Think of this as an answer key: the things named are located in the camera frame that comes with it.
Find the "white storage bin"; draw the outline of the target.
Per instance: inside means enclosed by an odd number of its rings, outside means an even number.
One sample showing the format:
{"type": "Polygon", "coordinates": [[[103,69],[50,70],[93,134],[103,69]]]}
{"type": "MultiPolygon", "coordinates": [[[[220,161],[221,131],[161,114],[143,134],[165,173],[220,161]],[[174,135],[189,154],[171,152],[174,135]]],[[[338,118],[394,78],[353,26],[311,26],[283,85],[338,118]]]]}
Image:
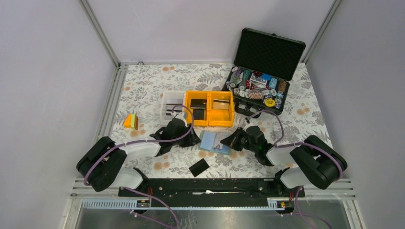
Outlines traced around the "white storage bin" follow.
{"type": "Polygon", "coordinates": [[[173,118],[171,115],[174,106],[185,105],[186,91],[164,91],[160,103],[160,124],[166,126],[173,118]]]}

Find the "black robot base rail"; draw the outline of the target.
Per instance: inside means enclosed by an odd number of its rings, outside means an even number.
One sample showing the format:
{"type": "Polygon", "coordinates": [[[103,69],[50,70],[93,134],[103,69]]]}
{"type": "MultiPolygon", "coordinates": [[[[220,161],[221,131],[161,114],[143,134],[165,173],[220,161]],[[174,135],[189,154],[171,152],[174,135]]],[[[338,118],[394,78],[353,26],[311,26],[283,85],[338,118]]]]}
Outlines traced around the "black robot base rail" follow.
{"type": "Polygon", "coordinates": [[[298,188],[287,188],[275,178],[147,178],[129,191],[120,188],[119,197],[139,197],[145,193],[161,199],[170,207],[195,208],[259,208],[269,207],[269,201],[289,201],[295,195],[304,197],[298,188]]]}

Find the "black credit card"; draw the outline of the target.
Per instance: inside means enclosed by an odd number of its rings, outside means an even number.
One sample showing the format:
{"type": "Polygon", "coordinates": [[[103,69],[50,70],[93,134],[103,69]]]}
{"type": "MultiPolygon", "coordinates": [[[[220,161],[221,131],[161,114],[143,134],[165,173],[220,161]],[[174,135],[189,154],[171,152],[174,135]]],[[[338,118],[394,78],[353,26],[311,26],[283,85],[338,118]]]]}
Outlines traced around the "black credit card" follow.
{"type": "Polygon", "coordinates": [[[189,171],[194,177],[199,176],[202,172],[207,170],[210,166],[206,162],[204,158],[193,164],[191,167],[189,167],[189,171]]]}

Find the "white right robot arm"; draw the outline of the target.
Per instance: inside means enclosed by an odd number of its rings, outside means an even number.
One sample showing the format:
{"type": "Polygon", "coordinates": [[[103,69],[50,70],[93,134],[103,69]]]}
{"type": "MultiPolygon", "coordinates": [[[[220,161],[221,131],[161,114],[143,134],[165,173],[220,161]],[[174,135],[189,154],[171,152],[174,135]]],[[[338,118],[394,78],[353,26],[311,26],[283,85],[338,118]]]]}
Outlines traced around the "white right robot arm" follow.
{"type": "Polygon", "coordinates": [[[257,125],[247,125],[237,128],[220,143],[235,151],[253,152],[259,163],[265,166],[295,164],[296,167],[282,171],[274,183],[275,193],[282,197],[293,188],[308,184],[325,190],[332,182],[341,179],[348,167],[339,153],[315,135],[302,142],[275,145],[267,141],[257,125]]]}

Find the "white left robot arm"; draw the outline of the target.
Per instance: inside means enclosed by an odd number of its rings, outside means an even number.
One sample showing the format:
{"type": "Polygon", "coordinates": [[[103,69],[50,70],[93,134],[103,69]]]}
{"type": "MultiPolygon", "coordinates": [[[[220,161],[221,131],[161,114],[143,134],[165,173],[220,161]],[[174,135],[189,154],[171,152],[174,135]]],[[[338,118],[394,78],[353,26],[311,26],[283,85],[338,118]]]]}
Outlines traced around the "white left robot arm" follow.
{"type": "Polygon", "coordinates": [[[136,196],[143,196],[148,191],[147,181],[138,170],[124,168],[126,162],[162,156],[173,146],[190,147],[200,142],[192,124],[187,124],[180,113],[144,140],[117,145],[108,136],[100,138],[79,160],[76,170],[84,176],[84,184],[96,192],[129,187],[136,196]]]}

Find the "yellow double storage bin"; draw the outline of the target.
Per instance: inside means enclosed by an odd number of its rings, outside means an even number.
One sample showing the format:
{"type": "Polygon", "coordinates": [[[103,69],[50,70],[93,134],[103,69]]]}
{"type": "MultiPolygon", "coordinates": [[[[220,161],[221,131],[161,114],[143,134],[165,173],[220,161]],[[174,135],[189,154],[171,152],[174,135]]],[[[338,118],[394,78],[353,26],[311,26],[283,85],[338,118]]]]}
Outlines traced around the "yellow double storage bin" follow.
{"type": "Polygon", "coordinates": [[[219,126],[232,127],[234,124],[234,96],[229,91],[186,91],[184,111],[187,114],[187,122],[191,123],[193,112],[190,108],[191,99],[207,100],[205,120],[195,120],[195,126],[219,126]],[[228,110],[212,109],[212,101],[229,100],[230,106],[228,110]]]}

